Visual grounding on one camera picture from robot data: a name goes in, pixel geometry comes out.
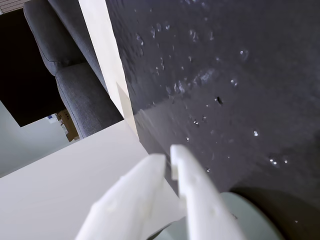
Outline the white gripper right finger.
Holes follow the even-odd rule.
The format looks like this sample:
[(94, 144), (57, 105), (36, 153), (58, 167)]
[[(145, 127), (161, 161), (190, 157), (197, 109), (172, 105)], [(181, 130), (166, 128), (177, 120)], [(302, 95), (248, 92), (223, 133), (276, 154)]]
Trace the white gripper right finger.
[(245, 240), (219, 191), (196, 157), (184, 145), (170, 147), (171, 178), (185, 203), (190, 240)]

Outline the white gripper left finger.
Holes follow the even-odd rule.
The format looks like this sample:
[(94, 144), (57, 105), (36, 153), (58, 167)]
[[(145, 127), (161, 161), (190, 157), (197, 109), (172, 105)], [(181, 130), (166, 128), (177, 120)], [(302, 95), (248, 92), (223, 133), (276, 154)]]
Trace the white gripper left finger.
[(184, 218), (180, 199), (164, 175), (167, 158), (150, 154), (90, 208), (78, 240), (147, 240)]

